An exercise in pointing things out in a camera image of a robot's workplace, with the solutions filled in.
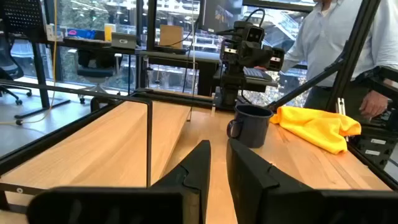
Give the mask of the yellow cloth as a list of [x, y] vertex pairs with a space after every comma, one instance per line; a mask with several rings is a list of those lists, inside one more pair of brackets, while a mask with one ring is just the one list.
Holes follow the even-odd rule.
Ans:
[[349, 116], [292, 106], [278, 108], [270, 122], [331, 154], [346, 152], [346, 138], [362, 131], [360, 123]]

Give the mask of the black table edge rail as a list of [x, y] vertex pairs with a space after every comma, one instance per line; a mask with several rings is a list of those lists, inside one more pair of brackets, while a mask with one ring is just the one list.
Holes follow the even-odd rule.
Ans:
[[49, 134], [42, 136], [20, 148], [7, 153], [0, 157], [0, 176], [13, 170], [17, 166], [23, 164], [24, 162], [30, 160], [31, 158], [37, 156], [38, 154], [50, 149], [52, 146], [63, 141], [67, 137], [71, 136], [73, 133], [84, 128], [88, 124], [92, 123], [94, 120], [98, 119], [102, 115], [111, 111], [115, 107], [119, 106], [120, 103], [114, 103], [104, 106], [90, 114], [87, 114], [70, 124], [67, 124], [59, 129], [52, 131]]

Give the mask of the black office desk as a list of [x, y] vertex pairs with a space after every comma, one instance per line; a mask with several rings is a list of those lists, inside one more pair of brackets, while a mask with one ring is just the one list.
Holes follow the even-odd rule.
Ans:
[[193, 68], [193, 61], [195, 61], [195, 68], [199, 70], [197, 93], [201, 96], [211, 96], [214, 86], [213, 75], [220, 63], [215, 53], [191, 51], [186, 55], [177, 55], [140, 50], [136, 52], [136, 55], [148, 58], [150, 64], [181, 68]]

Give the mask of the person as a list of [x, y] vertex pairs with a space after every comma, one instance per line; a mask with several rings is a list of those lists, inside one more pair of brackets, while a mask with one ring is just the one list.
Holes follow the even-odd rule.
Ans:
[[[314, 0], [313, 11], [303, 20], [293, 46], [285, 54], [282, 72], [306, 61], [306, 78], [317, 76], [342, 53], [362, 0]], [[378, 66], [398, 70], [398, 0], [381, 0], [362, 52], [344, 95], [346, 114], [367, 122], [359, 110], [372, 90], [356, 78]]]

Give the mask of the black aluminium frame strut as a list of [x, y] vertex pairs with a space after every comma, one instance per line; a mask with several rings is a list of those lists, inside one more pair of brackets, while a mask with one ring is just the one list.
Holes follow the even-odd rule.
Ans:
[[350, 37], [346, 42], [341, 55], [319, 75], [310, 79], [289, 94], [283, 96], [281, 99], [268, 104], [266, 108], [275, 111], [277, 108], [285, 105], [290, 100], [293, 100], [295, 97], [335, 73], [336, 78], [333, 83], [332, 93], [325, 107], [326, 111], [334, 113], [336, 111], [335, 103], [337, 102], [337, 99], [343, 96], [349, 81], [351, 80], [380, 2], [381, 0], [363, 0]]

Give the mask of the dark blue enamel mug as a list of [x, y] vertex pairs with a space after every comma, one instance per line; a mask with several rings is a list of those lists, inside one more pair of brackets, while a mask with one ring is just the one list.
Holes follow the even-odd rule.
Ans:
[[250, 148], [262, 147], [273, 112], [264, 107], [247, 104], [236, 105], [234, 110], [234, 119], [226, 128], [227, 136]]

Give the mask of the grey laptop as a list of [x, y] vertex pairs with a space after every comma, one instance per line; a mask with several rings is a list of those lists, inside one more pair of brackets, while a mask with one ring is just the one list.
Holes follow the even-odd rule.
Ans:
[[132, 34], [113, 32], [111, 34], [111, 46], [120, 49], [135, 49], [137, 38]]

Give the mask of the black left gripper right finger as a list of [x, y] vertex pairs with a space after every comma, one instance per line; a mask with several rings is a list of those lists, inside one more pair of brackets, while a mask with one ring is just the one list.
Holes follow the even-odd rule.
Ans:
[[228, 182], [239, 224], [398, 224], [398, 193], [313, 189], [229, 139]]

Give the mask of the black perforated panel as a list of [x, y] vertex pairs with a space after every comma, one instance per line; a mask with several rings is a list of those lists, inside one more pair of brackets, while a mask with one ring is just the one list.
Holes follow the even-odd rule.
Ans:
[[47, 40], [40, 0], [0, 0], [0, 18], [6, 34], [33, 42]]

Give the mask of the person's hand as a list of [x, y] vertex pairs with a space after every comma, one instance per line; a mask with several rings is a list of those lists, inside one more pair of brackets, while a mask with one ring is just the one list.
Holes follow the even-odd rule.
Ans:
[[372, 90], [364, 98], [359, 108], [361, 115], [371, 119], [382, 114], [388, 106], [388, 98]]

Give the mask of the yellow box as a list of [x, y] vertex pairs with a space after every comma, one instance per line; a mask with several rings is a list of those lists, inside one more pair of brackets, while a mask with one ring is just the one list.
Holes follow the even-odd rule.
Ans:
[[107, 42], [112, 41], [112, 34], [116, 32], [115, 24], [105, 24], [104, 25], [104, 40]]

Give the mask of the cardboard box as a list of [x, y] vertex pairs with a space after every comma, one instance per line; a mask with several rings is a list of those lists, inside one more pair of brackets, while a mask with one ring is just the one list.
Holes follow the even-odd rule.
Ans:
[[173, 47], [175, 49], [183, 49], [183, 27], [161, 25], [160, 26], [160, 42], [163, 47]]

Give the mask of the wooden shelf with black frame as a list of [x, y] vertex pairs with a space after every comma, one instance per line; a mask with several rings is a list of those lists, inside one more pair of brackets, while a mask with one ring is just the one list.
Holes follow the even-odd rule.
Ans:
[[125, 101], [6, 172], [0, 190], [35, 195], [60, 186], [146, 187], [164, 174], [189, 106]]

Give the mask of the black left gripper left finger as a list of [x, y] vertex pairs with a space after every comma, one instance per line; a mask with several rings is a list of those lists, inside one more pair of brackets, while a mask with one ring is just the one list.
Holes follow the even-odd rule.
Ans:
[[36, 195], [29, 224], [204, 224], [211, 145], [202, 140], [148, 188], [56, 187]]

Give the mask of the black computer monitor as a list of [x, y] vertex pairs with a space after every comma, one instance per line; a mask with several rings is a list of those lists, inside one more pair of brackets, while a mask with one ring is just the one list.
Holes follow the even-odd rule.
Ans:
[[243, 0], [200, 0], [198, 28], [217, 33], [230, 30], [240, 20]]

